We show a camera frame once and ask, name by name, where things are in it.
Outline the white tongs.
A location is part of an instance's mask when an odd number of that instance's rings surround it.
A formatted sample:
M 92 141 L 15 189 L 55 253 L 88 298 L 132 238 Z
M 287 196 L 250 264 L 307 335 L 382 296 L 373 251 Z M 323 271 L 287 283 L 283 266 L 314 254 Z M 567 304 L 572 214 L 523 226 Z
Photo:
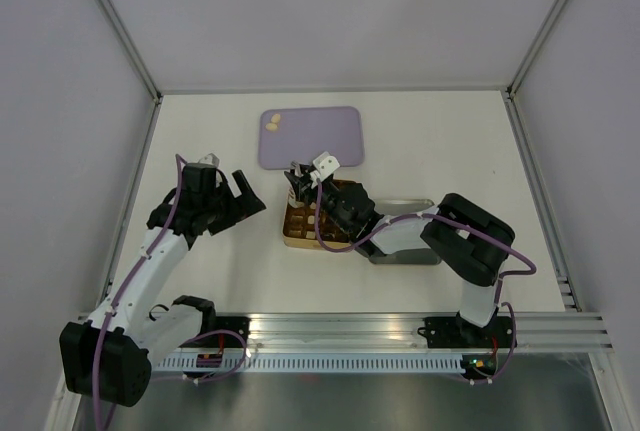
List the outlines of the white tongs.
M 288 203 L 293 208 L 303 208 L 316 200 L 318 173 L 313 164 L 293 161 L 285 176 L 290 184 Z

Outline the gold chocolate box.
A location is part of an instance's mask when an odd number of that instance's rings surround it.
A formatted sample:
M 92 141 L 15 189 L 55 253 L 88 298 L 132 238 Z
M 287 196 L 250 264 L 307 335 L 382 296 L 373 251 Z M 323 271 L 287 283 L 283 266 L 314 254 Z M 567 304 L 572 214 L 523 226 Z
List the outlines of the gold chocolate box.
M 314 232 L 315 227 L 320 231 L 323 242 L 331 248 L 343 249 L 350 245 L 348 236 L 340 230 L 329 218 L 324 208 L 321 208 L 319 218 L 315 216 L 316 202 L 303 208 L 295 209 L 289 206 L 285 208 L 282 236 L 286 246 L 307 250 L 323 250 L 317 240 L 306 239 L 306 232 Z M 315 217 L 313 226 L 307 223 L 309 216 Z

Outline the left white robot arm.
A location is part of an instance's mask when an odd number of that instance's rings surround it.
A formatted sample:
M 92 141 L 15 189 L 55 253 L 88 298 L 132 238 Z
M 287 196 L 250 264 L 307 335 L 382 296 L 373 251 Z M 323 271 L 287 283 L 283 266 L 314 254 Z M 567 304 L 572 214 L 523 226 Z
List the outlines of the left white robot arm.
M 177 297 L 159 318 L 149 313 L 170 275 L 196 240 L 214 236 L 265 210 L 245 174 L 225 175 L 215 162 L 177 162 L 178 181 L 151 211 L 130 271 L 82 322 L 69 322 L 59 345 L 66 388 L 132 407 L 152 370 L 184 344 L 212 344 L 218 335 L 212 301 Z

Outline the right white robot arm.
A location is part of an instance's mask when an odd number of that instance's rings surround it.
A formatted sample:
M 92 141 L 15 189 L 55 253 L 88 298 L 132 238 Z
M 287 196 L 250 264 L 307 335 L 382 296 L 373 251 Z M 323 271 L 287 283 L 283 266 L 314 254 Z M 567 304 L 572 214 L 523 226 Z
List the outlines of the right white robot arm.
M 499 318 L 500 270 L 513 254 L 515 233 L 505 222 L 456 193 L 436 206 L 382 214 L 358 182 L 339 184 L 324 166 L 293 164 L 284 173 L 296 202 L 313 206 L 317 222 L 327 221 L 370 262 L 446 264 L 463 281 L 462 302 L 447 328 L 438 331 L 446 345 L 502 344 L 509 336 Z

